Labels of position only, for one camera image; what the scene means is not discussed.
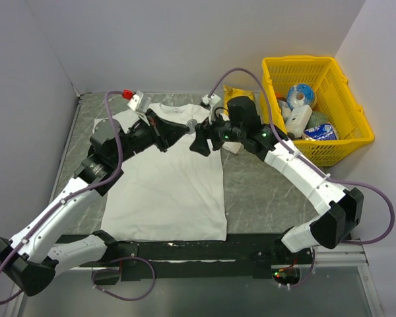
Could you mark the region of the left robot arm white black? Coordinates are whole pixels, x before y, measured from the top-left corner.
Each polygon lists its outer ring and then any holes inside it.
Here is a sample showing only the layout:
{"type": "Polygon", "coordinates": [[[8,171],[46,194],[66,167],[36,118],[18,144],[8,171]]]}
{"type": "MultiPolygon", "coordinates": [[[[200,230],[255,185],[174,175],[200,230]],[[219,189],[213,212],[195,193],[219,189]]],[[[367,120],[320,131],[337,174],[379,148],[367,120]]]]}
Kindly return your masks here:
{"type": "Polygon", "coordinates": [[[111,265],[117,259],[117,241],[99,230],[86,238],[55,246],[76,213],[104,196],[123,174],[124,161],[151,146],[167,151],[195,122],[176,123],[149,110],[128,129],[109,118],[90,138],[87,157],[62,192],[28,226],[12,238],[0,238],[0,273],[5,273],[25,295],[42,292],[55,277],[89,262],[111,265]]]}

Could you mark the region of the white t-shirt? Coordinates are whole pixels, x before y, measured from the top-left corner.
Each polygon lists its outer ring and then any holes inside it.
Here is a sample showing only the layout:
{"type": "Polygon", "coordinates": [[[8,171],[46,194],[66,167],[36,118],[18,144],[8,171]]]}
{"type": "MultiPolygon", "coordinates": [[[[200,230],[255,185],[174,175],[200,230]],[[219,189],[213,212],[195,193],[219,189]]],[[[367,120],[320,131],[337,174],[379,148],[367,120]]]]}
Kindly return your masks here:
{"type": "Polygon", "coordinates": [[[190,151],[184,135],[167,152],[151,146],[122,164],[109,190],[101,229],[116,240],[225,240],[221,151],[190,151]]]}

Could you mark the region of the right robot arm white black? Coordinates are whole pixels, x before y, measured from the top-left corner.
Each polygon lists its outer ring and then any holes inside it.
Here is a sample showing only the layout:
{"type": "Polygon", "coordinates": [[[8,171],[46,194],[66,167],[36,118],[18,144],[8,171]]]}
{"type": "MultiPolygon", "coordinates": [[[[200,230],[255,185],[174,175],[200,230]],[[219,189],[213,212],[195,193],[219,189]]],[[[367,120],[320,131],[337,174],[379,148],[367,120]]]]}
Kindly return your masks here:
{"type": "Polygon", "coordinates": [[[222,117],[220,98],[204,96],[201,106],[209,111],[195,127],[190,150],[204,156],[225,142],[238,142],[258,159],[286,177],[310,201],[317,212],[312,220],[282,234],[275,255],[290,263],[298,252],[314,246],[334,249],[359,223],[364,196],[356,188],[348,190],[332,183],[299,158],[294,143],[278,127],[261,123],[255,102],[246,96],[228,102],[228,119],[222,117]]]}

